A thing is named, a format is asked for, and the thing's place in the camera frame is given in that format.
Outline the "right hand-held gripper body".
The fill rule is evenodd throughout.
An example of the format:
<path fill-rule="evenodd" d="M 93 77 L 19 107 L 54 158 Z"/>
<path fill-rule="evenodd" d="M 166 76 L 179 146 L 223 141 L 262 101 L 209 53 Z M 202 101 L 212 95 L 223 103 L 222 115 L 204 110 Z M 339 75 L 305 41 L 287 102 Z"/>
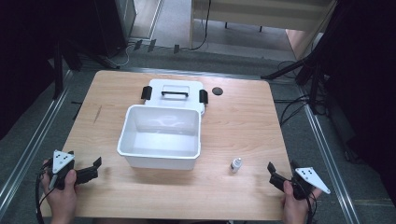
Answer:
<path fill-rule="evenodd" d="M 326 194 L 331 193 L 313 167 L 302 167 L 296 161 L 291 161 L 290 167 L 292 170 L 293 194 L 296 200 L 306 199 L 312 188 L 320 189 Z"/>

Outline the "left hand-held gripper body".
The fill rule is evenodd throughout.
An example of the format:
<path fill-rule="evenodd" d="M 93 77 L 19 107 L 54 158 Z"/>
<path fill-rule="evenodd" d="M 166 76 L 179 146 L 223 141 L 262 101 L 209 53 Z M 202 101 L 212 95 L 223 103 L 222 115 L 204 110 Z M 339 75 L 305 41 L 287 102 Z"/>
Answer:
<path fill-rule="evenodd" d="M 55 150 L 53 152 L 52 165 L 50 167 L 49 190 L 64 189 L 64 180 L 70 170 L 74 169 L 74 152 L 63 152 Z"/>

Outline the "person's right hand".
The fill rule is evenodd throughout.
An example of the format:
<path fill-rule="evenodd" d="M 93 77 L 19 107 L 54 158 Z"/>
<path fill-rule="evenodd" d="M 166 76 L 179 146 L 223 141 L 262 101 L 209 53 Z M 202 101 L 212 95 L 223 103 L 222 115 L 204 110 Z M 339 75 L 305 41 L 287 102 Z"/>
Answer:
<path fill-rule="evenodd" d="M 298 201 L 293 196 L 293 187 L 289 181 L 283 183 L 284 196 L 282 221 L 284 224 L 305 224 L 308 215 L 307 201 Z"/>

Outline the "person's left hand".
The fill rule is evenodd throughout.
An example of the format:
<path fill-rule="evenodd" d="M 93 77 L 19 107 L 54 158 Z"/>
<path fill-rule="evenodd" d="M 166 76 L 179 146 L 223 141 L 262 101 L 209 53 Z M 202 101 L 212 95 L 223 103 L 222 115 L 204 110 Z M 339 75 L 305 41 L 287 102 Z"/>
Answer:
<path fill-rule="evenodd" d="M 64 179 L 64 189 L 49 191 L 50 177 L 47 173 L 41 180 L 44 192 L 47 194 L 47 202 L 52 214 L 50 224 L 74 224 L 77 209 L 77 193 L 75 182 L 77 173 L 70 170 Z"/>

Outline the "small silver metal object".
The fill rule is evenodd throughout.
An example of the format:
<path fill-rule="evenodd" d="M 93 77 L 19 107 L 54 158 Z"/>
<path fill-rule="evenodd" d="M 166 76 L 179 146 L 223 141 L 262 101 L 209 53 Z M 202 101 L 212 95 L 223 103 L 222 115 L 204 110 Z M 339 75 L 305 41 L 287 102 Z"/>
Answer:
<path fill-rule="evenodd" d="M 230 170 L 233 174 L 237 173 L 242 166 L 242 159 L 236 158 L 230 164 Z"/>

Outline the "white plastic storage box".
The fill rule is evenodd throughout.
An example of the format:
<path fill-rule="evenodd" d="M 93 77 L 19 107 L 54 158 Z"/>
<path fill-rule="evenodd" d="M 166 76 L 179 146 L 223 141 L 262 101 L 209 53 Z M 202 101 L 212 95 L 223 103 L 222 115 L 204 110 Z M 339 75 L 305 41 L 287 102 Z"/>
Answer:
<path fill-rule="evenodd" d="M 201 154 L 201 113 L 188 108 L 132 105 L 117 151 L 135 168 L 192 170 Z"/>

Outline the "black metal stand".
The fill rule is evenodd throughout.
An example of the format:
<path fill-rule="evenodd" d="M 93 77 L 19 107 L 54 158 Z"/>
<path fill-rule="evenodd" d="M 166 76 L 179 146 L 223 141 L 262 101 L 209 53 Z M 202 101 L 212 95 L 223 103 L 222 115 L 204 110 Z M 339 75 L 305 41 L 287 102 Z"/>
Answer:
<path fill-rule="evenodd" d="M 54 45 L 54 94 L 53 99 L 59 98 L 64 90 L 63 62 L 66 62 L 70 69 L 80 70 L 82 62 L 78 57 L 78 45 L 70 39 L 60 38 Z"/>

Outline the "white box lid black clips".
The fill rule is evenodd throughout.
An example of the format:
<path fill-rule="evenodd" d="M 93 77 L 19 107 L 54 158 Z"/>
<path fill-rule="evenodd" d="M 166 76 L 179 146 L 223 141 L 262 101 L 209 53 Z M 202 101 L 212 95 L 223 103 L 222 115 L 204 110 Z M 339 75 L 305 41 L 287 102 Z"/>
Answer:
<path fill-rule="evenodd" d="M 141 93 L 145 105 L 194 109 L 202 115 L 208 103 L 208 93 L 202 82 L 152 79 Z"/>

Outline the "black tripod stand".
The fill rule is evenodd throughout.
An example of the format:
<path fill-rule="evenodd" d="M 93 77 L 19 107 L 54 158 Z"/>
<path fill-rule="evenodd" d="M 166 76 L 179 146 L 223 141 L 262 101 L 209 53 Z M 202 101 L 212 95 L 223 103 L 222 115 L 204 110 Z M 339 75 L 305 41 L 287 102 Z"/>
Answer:
<path fill-rule="evenodd" d="M 313 51 L 301 60 L 292 63 L 270 75 L 263 75 L 261 79 L 273 80 L 278 77 L 284 76 L 289 72 L 292 72 L 300 68 L 298 75 L 295 77 L 295 83 L 298 86 L 305 85 L 308 81 L 311 81 L 310 92 L 308 94 L 308 105 L 312 112 L 316 115 L 319 114 L 317 110 L 318 106 L 318 90 L 319 81 L 323 79 L 323 73 L 321 71 L 320 63 L 318 62 L 318 55 Z"/>

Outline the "dark curtain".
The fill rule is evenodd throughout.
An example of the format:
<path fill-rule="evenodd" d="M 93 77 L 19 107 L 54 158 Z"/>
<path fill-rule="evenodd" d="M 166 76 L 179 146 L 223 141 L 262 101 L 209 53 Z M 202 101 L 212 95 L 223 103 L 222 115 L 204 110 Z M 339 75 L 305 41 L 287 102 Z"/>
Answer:
<path fill-rule="evenodd" d="M 0 140 L 54 84 L 54 45 L 88 0 L 0 0 Z"/>
<path fill-rule="evenodd" d="M 396 206 L 396 0 L 336 0 L 317 50 L 325 87 L 354 132 L 346 145 Z"/>

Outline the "black cabinet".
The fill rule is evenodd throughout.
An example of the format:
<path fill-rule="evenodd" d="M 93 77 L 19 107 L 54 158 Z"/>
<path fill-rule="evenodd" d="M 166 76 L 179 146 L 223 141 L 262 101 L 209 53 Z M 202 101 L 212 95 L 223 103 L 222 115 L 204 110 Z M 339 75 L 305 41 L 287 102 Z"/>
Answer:
<path fill-rule="evenodd" d="M 134 0 L 93 0 L 98 15 L 101 52 L 115 56 L 127 47 L 134 27 Z"/>

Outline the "light wooden bench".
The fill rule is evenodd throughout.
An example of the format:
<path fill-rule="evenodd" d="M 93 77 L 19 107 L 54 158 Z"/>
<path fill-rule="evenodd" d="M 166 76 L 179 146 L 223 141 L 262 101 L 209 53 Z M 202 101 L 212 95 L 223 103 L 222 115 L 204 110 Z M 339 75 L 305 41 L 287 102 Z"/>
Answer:
<path fill-rule="evenodd" d="M 195 19 L 281 28 L 296 58 L 324 30 L 336 0 L 191 0 Z"/>

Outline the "metal floor rail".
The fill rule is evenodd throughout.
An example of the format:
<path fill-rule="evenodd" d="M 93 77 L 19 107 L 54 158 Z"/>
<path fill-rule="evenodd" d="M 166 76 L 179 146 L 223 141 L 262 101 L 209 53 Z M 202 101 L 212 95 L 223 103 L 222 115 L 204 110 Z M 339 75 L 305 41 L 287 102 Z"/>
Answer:
<path fill-rule="evenodd" d="M 309 106 L 306 107 L 305 114 L 316 138 L 318 148 L 327 168 L 330 180 L 332 181 L 332 192 L 337 197 L 337 201 L 344 214 L 346 224 L 361 224 L 360 218 L 347 190 L 347 186 L 341 177 L 339 169 L 332 155 L 331 148 L 319 124 L 318 116 L 312 112 Z"/>
<path fill-rule="evenodd" d="M 261 81 L 267 81 L 269 83 L 286 84 L 286 85 L 296 84 L 294 78 L 279 77 L 272 80 L 266 80 L 266 79 L 261 79 L 261 76 L 259 75 L 240 75 L 240 74 L 226 74 L 226 73 L 216 73 L 216 72 L 184 71 L 184 70 L 141 68 L 141 67 L 121 68 L 119 71 L 162 74 L 162 75 L 177 75 L 177 76 L 224 77 L 224 78 L 246 79 L 246 80 L 261 80 Z"/>
<path fill-rule="evenodd" d="M 60 110 L 74 73 L 64 75 L 64 89 L 56 98 L 50 85 L 0 140 L 0 221 L 4 218 L 28 168 Z"/>

